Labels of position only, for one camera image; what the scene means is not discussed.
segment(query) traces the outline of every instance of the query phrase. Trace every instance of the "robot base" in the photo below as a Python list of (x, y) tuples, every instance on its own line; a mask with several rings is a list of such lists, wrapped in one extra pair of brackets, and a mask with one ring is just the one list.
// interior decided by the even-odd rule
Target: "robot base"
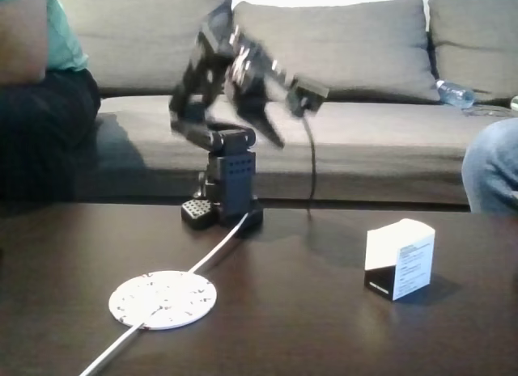
[[(219, 214), (219, 207), (205, 199), (192, 199), (181, 206), (182, 220), (195, 230), (204, 230), (216, 224), (232, 228), (241, 221), (243, 216), (244, 213), (229, 218), (222, 217)], [(262, 225), (263, 219), (264, 209), (254, 198), (250, 203), (248, 216), (241, 225), (240, 232), (259, 227)]]

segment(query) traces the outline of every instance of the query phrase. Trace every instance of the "seat cushion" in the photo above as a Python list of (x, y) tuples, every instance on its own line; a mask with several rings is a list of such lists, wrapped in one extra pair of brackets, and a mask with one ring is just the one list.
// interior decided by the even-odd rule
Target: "seat cushion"
[(312, 124), (317, 198), (467, 204), (465, 149), (487, 125), (512, 117), (499, 107), (325, 104)]
[[(266, 111), (283, 150), (261, 134), (255, 192), (261, 198), (306, 199), (311, 150), (304, 127), (280, 103)], [(477, 132), (507, 117), (497, 111), (466, 116), (439, 105), (326, 103), (309, 117), (316, 141), (316, 198), (465, 204), (461, 163)], [(248, 125), (220, 97), (217, 120)], [(171, 133), (168, 97), (104, 100), (93, 142), (78, 152), (79, 199), (190, 196), (206, 151)]]
[[(187, 142), (169, 127), (168, 97), (106, 99), (93, 142), (78, 153), (80, 199), (111, 197), (183, 197), (197, 187), (207, 151)], [(257, 135), (256, 190), (270, 198), (302, 198), (310, 193), (311, 151), (304, 127), (283, 111), (268, 106), (277, 130), (284, 133), (280, 150)], [(220, 121), (250, 126), (236, 117), (222, 96), (212, 111)]]

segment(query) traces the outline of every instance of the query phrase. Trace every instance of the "white cable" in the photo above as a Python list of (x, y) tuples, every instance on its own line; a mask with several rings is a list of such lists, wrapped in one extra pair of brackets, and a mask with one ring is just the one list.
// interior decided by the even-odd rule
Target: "white cable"
[[(221, 242), (216, 245), (212, 251), (206, 254), (206, 256), (198, 261), (194, 267), (192, 267), (188, 273), (195, 273), (202, 265), (204, 265), (207, 261), (209, 261), (218, 251), (225, 246), (226, 243), (232, 238), (234, 234), (242, 227), (243, 222), (247, 219), (248, 213), (246, 213), (243, 218), (237, 223), (234, 228), (230, 232), (228, 232), (227, 236)], [(130, 329), (128, 329), (122, 336), (120, 336), (113, 344), (111, 344), (104, 352), (101, 353), (79, 376), (91, 376), (95, 374), (95, 372), (100, 370), (100, 367), (103, 365), (104, 361), (110, 357), (117, 350), (119, 346), (121, 346), (126, 340), (128, 340), (135, 332), (138, 331), (147, 320), (155, 315), (158, 311), (160, 311), (162, 307), (154, 310), (152, 313), (146, 316), (145, 319), (142, 320), (141, 323), (136, 323)]]
[(248, 217), (248, 213), (246, 213), (246, 214), (243, 216), (243, 218), (241, 218), (241, 220), (237, 223), (237, 225), (236, 225), (236, 226), (234, 226), (234, 228), (233, 228), (230, 232), (228, 232), (228, 234), (227, 234), (227, 236), (225, 237), (225, 239), (221, 240), (221, 242), (220, 242), (218, 245), (216, 245), (212, 251), (210, 251), (209, 253), (207, 253), (207, 255), (206, 255), (203, 259), (201, 259), (200, 261), (198, 261), (198, 262), (194, 265), (194, 267), (192, 267), (192, 268), (188, 271), (188, 273), (195, 273), (195, 272), (196, 272), (196, 271), (197, 271), (197, 270), (198, 270), (202, 265), (204, 265), (207, 261), (209, 261), (209, 260), (210, 260), (210, 258), (211, 258), (212, 256), (214, 256), (216, 253), (218, 253), (218, 251), (219, 251), (221, 248), (223, 248), (223, 247), (224, 247), (224, 245), (225, 245), (226, 243), (228, 243), (228, 240), (230, 240), (230, 239), (232, 238), (232, 236), (233, 236), (233, 235), (234, 235), (234, 234), (235, 234), (235, 233), (236, 233), (236, 232), (241, 228), (241, 226), (243, 225), (244, 220), (246, 220), (246, 219), (247, 219), (247, 217)]

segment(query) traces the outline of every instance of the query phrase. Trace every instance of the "person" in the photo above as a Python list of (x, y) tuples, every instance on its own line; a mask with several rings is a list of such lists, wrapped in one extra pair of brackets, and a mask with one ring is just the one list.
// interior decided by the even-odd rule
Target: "person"
[(100, 107), (58, 0), (0, 0), (0, 199), (72, 201), (72, 152)]
[(518, 216), (518, 118), (492, 123), (475, 137), (462, 182), (473, 213)]

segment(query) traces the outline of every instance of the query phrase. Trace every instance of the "speckled coaster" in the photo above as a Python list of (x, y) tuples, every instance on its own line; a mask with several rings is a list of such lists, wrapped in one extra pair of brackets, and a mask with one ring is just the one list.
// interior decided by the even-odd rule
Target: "speckled coaster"
[(216, 303), (214, 285), (194, 273), (151, 272), (120, 285), (109, 299), (113, 317), (126, 326), (141, 323), (141, 329), (166, 330), (196, 322)]

